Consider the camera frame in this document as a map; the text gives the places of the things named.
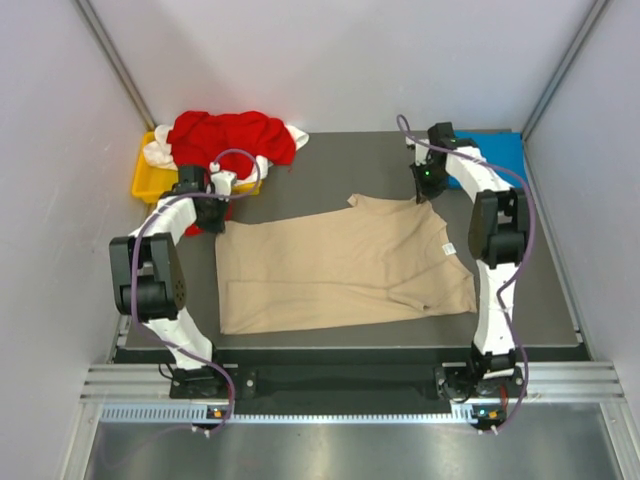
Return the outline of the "beige t shirt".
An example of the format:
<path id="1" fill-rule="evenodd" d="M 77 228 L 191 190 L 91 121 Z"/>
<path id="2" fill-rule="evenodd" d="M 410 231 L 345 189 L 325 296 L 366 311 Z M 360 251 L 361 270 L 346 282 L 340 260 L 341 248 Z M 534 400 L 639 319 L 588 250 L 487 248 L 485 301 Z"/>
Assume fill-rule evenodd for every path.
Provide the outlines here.
<path id="1" fill-rule="evenodd" d="M 227 335 L 474 313 L 473 274 L 430 202 L 353 194 L 341 210 L 228 223 L 216 240 Z"/>

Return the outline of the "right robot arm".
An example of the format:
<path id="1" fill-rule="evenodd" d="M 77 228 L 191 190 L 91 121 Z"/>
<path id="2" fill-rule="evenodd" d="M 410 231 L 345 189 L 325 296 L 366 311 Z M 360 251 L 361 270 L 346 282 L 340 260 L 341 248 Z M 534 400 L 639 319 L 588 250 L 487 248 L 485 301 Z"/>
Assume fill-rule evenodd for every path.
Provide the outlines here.
<path id="1" fill-rule="evenodd" d="M 490 164 L 476 142 L 458 137 L 449 122 L 433 125 L 424 139 L 409 130 L 404 117 L 398 125 L 414 151 L 410 169 L 418 202 L 438 197 L 452 180 L 472 202 L 467 238 L 479 274 L 478 325 L 465 369 L 446 374 L 441 391 L 457 402 L 501 395 L 523 382 L 512 316 L 515 284 L 535 231 L 529 190 L 503 179 L 504 168 Z"/>

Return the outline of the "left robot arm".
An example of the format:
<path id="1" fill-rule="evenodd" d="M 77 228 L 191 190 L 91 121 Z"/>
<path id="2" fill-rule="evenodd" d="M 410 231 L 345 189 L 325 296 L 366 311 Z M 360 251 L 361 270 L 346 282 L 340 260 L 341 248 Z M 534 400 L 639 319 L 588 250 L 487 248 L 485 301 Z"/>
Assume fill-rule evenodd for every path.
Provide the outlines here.
<path id="1" fill-rule="evenodd" d="M 112 239 L 109 258 L 117 310 L 168 348 L 176 398 L 232 399 L 230 375 L 214 363 L 215 347 L 187 308 L 187 286 L 177 245 L 189 227 L 224 231 L 234 173 L 186 166 L 161 195 L 149 218 L 132 233 Z"/>

